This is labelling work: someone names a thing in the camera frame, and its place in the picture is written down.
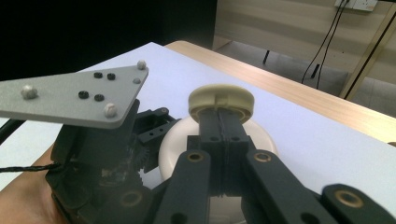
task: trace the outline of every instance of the cable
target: cable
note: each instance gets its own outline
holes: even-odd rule
[[[22,124],[24,120],[17,119],[9,119],[1,128],[0,128],[0,145],[12,135],[15,130],[17,130]]]
[[[45,171],[50,169],[55,169],[61,166],[60,163],[54,162],[52,164],[44,165],[44,166],[11,166],[0,168],[0,173],[10,173],[10,172],[37,172],[37,171]]]
[[[306,68],[306,70],[305,70],[305,72],[304,72],[303,78],[301,79],[301,83],[302,83],[302,84],[304,83],[304,78],[305,78],[305,76],[306,76],[306,73],[308,72],[308,69],[311,67],[312,63],[313,63],[313,62],[315,61],[315,59],[318,57],[318,55],[319,55],[321,49],[323,48],[323,45],[324,45],[324,43],[326,42],[326,39],[327,39],[327,37],[329,36],[330,31],[332,30],[332,27],[334,26],[334,22],[335,22],[335,20],[337,19],[338,12],[340,11],[341,5],[343,4],[344,1],[346,1],[345,5],[346,5],[347,2],[348,2],[347,0],[341,0],[340,6],[337,8],[337,12],[335,13],[334,19],[332,19],[332,25],[330,26],[329,31],[327,32],[326,36],[324,37],[323,42],[322,42],[322,44],[320,45],[320,48],[319,48],[317,54],[315,55],[314,59],[311,61],[311,63],[308,65],[308,67]]]
[[[335,31],[337,30],[338,22],[340,21],[341,16],[343,15],[343,11],[344,11],[344,8],[346,8],[346,5],[347,5],[347,1],[344,3],[343,8],[341,8],[341,12],[340,12],[340,15],[338,16],[337,23],[335,24],[334,30],[332,31],[332,36],[330,37],[330,40],[329,40],[329,42],[327,43],[326,50],[325,50],[324,56],[323,56],[323,60],[322,60],[322,63],[321,63],[321,65],[320,65],[320,69],[319,69],[318,82],[317,82],[317,89],[319,88],[319,81],[320,81],[321,69],[322,69],[322,67],[323,67],[324,61],[326,60],[327,50],[329,50],[330,43],[332,43],[332,37],[334,36]]]

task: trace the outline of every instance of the gray metal plate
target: gray metal plate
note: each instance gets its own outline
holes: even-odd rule
[[[101,72],[103,77],[95,78],[95,72]],[[115,74],[115,79],[109,80],[108,73]],[[0,117],[114,129],[123,123],[148,74],[147,67],[139,70],[137,66],[128,66],[3,81],[0,82]],[[37,89],[36,98],[22,97],[25,85]],[[89,97],[80,99],[80,91],[87,91]],[[96,94],[104,95],[105,100],[95,101]],[[113,118],[105,116],[104,109],[109,103],[117,108]]]

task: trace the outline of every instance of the black screw head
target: black screw head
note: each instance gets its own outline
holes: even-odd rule
[[[109,73],[109,74],[107,74],[107,79],[108,79],[108,80],[114,80],[114,79],[116,79],[116,74],[114,74],[114,73]]]
[[[87,91],[79,91],[78,92],[78,98],[79,99],[88,99],[90,97],[90,94]]]
[[[104,100],[105,100],[105,96],[102,95],[102,94],[96,94],[95,97],[94,97],[94,99],[95,99],[95,101],[97,101],[97,102],[101,102],[101,101],[104,101]]]
[[[102,78],[102,77],[103,77],[103,74],[100,73],[100,72],[96,72],[96,73],[93,73],[93,76],[94,76],[95,78]]]

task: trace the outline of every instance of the white table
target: white table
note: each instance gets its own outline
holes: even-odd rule
[[[253,119],[273,137],[280,159],[308,188],[343,183],[358,188],[396,217],[396,150],[270,92],[230,77],[186,56],[148,44],[85,71],[135,65],[145,60],[148,79],[138,94],[140,111],[162,106],[175,118],[188,116],[191,91],[209,83],[231,83],[256,98]],[[0,166],[30,165],[54,141],[61,125],[29,121],[2,146]],[[15,175],[0,175],[2,188]],[[158,173],[152,178],[158,183]]]

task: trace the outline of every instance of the screw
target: screw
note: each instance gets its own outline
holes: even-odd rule
[[[90,97],[90,94],[87,91],[79,91],[78,92],[78,97],[79,99],[88,99],[88,97]]]
[[[144,60],[140,60],[137,62],[137,69],[145,70],[146,69],[146,62]]]
[[[102,94],[96,94],[96,95],[94,96],[94,99],[95,99],[95,101],[97,101],[97,102],[101,102],[101,101],[104,101],[104,100],[105,100],[105,96],[102,95]]]
[[[142,81],[138,77],[134,79],[134,84],[140,84],[141,82]]]
[[[25,85],[22,87],[21,94],[25,100],[35,99],[37,97],[37,89],[31,85]]]
[[[105,106],[104,112],[105,112],[106,118],[113,118],[117,114],[117,108],[114,104],[109,103]]]
[[[109,74],[107,74],[107,79],[108,79],[108,80],[114,80],[114,79],[116,79],[116,74],[114,74],[114,73],[109,73]]]
[[[102,78],[102,77],[103,77],[103,74],[100,73],[100,72],[96,72],[96,73],[93,73],[93,76],[94,76],[95,78]]]

